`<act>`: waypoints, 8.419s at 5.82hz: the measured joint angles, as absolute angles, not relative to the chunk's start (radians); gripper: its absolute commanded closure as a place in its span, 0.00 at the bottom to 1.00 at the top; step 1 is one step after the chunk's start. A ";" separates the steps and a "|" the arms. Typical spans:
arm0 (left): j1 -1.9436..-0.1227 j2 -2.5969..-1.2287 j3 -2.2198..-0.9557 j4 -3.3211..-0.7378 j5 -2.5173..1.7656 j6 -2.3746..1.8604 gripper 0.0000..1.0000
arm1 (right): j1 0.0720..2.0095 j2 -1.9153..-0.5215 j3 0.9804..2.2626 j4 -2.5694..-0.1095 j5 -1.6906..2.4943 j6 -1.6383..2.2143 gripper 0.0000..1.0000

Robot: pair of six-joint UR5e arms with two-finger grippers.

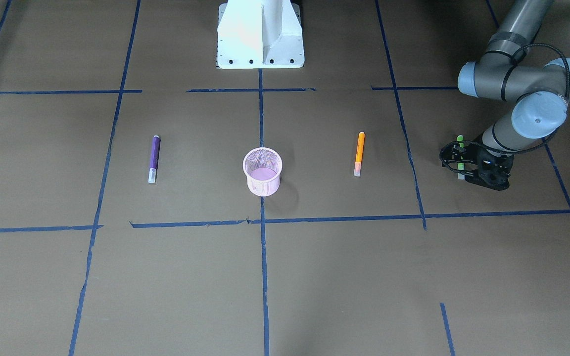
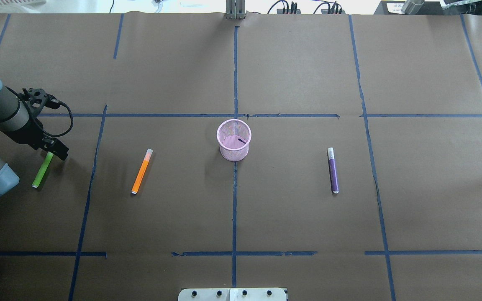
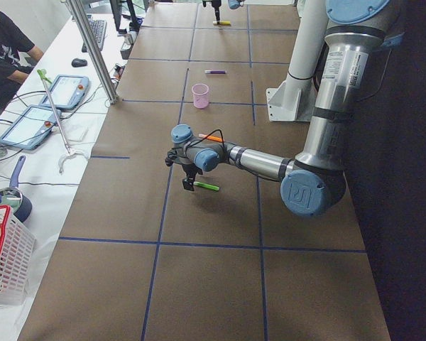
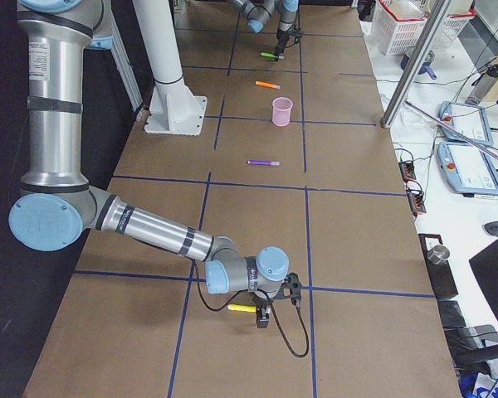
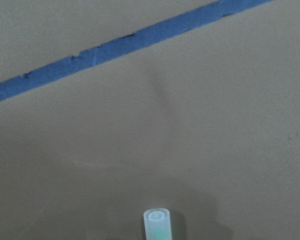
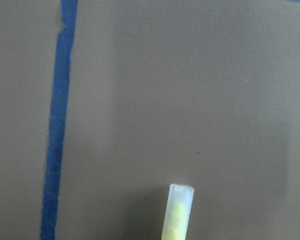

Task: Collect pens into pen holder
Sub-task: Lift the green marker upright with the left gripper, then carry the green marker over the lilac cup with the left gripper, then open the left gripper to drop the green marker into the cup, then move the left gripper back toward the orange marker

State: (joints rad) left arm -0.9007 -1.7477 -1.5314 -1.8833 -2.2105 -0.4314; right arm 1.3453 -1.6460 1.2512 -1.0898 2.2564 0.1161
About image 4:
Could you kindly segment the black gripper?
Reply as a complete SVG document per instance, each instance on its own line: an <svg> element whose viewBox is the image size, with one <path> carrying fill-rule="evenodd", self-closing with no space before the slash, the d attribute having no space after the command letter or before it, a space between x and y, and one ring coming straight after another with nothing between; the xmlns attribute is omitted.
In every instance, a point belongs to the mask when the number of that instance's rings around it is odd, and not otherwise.
<svg viewBox="0 0 498 398"><path fill-rule="evenodd" d="M256 327L266 329L269 326L272 301L251 293L251 299L256 305Z"/></svg>
<svg viewBox="0 0 498 398"><path fill-rule="evenodd" d="M276 61L282 61L285 58L284 51L286 49L288 41L290 40L291 32L292 32L292 27L277 28L276 32L277 43L274 52Z"/></svg>

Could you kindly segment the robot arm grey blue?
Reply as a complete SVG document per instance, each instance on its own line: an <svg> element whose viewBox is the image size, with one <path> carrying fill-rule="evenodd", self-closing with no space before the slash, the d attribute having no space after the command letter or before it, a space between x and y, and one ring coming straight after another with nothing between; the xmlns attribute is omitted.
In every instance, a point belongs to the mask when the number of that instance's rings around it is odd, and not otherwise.
<svg viewBox="0 0 498 398"><path fill-rule="evenodd" d="M92 186L81 171L83 53L110 49L115 23L108 1L20 1L17 20L28 35L30 167L9 213L14 236L34 250L60 250L87 229L113 231L205 264L211 294L247 291L256 324L276 317L273 301L290 299L299 283L289 259L267 247L244 257L225 236L131 206Z"/></svg>
<svg viewBox="0 0 498 398"><path fill-rule="evenodd" d="M238 10L238 14L247 20L251 32L259 33L278 12L279 23L276 31L277 43L271 58L274 61L284 59L288 42L293 38L296 45L302 38L299 22L299 2L297 0L232 0L230 3Z"/></svg>

